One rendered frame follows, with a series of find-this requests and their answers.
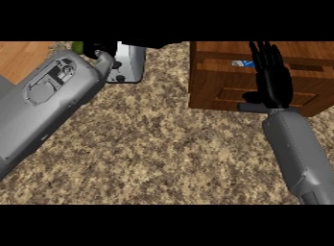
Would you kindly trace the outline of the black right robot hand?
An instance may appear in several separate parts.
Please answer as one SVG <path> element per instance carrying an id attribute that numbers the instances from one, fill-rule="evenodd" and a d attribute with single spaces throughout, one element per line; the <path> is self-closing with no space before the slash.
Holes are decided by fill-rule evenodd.
<path id="1" fill-rule="evenodd" d="M 247 103 L 268 109 L 287 109 L 293 100 L 293 83 L 278 47 L 269 41 L 249 42 L 256 70 L 256 91 L 241 95 Z"/>

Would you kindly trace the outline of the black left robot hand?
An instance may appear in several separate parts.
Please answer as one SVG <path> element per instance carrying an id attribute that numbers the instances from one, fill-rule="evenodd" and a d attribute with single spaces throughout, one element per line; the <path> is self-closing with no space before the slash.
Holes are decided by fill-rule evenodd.
<path id="1" fill-rule="evenodd" d="M 166 45 L 171 45 L 174 43 L 181 43 L 181 40 L 125 39 L 122 40 L 122 43 L 125 45 L 160 49 Z M 97 59 L 96 51 L 103 51 L 112 57 L 115 57 L 118 52 L 118 40 L 85 41 L 82 54 L 88 58 L 96 60 Z"/>

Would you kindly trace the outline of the small green object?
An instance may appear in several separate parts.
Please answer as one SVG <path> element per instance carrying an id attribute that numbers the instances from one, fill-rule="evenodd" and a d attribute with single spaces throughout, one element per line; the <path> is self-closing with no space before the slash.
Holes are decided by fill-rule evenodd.
<path id="1" fill-rule="evenodd" d="M 72 42 L 72 51 L 78 55 L 84 55 L 84 41 L 74 41 Z"/>

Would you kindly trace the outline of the brown wooden cabinet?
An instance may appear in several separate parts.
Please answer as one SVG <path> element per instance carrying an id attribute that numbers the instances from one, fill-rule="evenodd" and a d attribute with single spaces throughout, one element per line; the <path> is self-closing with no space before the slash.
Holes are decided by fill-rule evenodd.
<path id="1" fill-rule="evenodd" d="M 287 64 L 323 66 L 321 73 L 334 77 L 334 41 L 272 41 Z M 193 41 L 191 63 L 205 60 L 252 60 L 247 41 Z"/>

